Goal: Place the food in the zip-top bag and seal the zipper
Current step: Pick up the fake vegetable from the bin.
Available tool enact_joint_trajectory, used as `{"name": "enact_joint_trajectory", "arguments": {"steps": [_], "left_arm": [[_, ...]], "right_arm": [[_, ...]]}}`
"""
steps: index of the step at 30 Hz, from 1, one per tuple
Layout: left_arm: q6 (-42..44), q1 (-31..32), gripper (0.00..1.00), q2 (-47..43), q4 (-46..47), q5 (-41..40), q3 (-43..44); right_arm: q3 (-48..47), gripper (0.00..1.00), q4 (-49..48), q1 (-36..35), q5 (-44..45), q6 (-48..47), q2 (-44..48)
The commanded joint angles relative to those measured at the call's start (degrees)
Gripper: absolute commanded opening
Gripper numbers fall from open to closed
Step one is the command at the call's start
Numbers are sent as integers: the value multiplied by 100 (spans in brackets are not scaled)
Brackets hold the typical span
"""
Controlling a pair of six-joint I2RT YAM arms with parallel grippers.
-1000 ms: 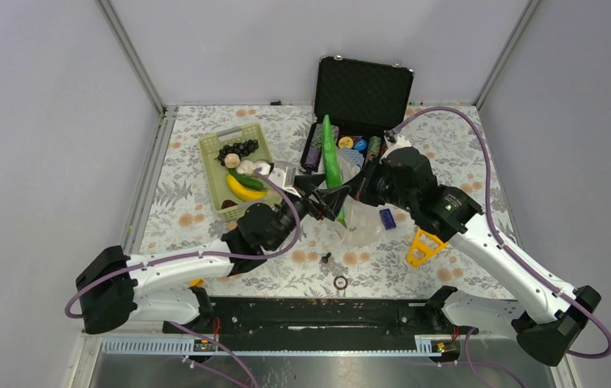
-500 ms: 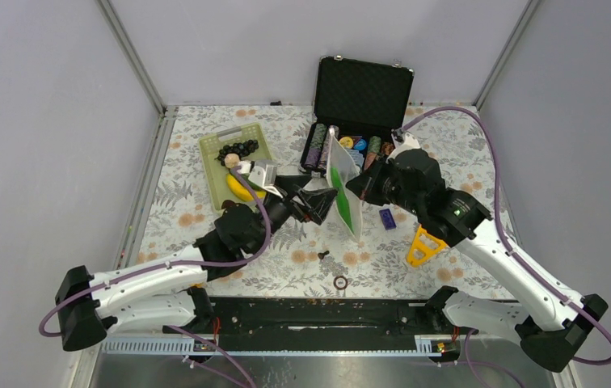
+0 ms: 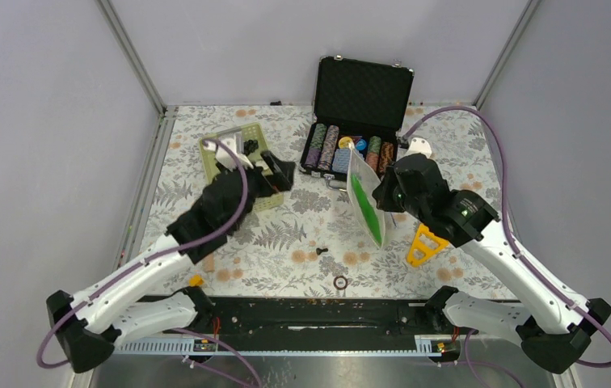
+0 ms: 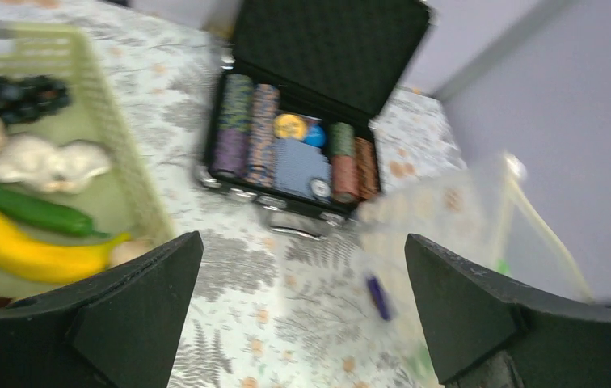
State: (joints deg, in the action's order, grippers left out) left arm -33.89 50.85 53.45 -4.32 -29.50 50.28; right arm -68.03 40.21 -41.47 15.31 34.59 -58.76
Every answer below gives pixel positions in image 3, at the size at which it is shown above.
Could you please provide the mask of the clear zip top bag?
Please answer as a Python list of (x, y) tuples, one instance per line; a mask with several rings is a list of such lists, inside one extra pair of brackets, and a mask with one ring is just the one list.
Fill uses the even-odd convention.
[(352, 205), (352, 214), (363, 231), (379, 248), (385, 248), (390, 238), (387, 236), (387, 214), (377, 208), (373, 191), (381, 184), (381, 179), (354, 146), (348, 147), (350, 153), (346, 178), (346, 191)]

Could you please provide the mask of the long green pepper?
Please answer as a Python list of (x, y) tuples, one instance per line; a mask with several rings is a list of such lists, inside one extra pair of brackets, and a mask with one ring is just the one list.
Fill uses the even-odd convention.
[(382, 238), (379, 217), (376, 215), (376, 210), (369, 202), (366, 192), (359, 178), (357, 177), (357, 175), (355, 174), (350, 175), (350, 178), (351, 178), (351, 183), (352, 183), (353, 194), (360, 208), (361, 214), (364, 219), (364, 223), (367, 226), (373, 238), (373, 241), (378, 246), (381, 246), (383, 238)]

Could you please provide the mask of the black grape bunch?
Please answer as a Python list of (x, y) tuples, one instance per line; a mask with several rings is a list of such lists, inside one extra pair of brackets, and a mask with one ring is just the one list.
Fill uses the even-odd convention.
[(254, 153), (259, 148), (259, 143), (255, 139), (248, 139), (243, 142), (242, 152), (245, 155)]

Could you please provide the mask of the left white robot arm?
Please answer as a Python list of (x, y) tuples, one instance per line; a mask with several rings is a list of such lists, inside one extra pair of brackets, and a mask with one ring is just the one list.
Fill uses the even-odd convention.
[(211, 327), (213, 304), (197, 286), (153, 302), (143, 298), (225, 245), (256, 200), (290, 191), (297, 166), (270, 150), (261, 152), (260, 162), (252, 162), (226, 143), (213, 144), (219, 173), (147, 251), (82, 291), (58, 290), (47, 298), (51, 329), (36, 356), (40, 367), (51, 368), (43, 358), (50, 339), (60, 344), (75, 373), (85, 373), (123, 344), (172, 329), (202, 332)]

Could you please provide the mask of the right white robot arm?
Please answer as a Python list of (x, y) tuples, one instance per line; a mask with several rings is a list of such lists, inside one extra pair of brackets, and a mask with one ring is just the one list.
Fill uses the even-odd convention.
[(373, 191), (380, 210), (408, 213), (435, 236), (488, 268), (520, 301), (506, 306), (443, 286), (426, 302), (431, 329), (475, 329), (519, 346), (537, 366), (561, 374), (581, 357), (611, 315), (602, 298), (566, 286), (509, 233), (478, 193), (449, 187), (435, 161), (407, 152), (389, 164)]

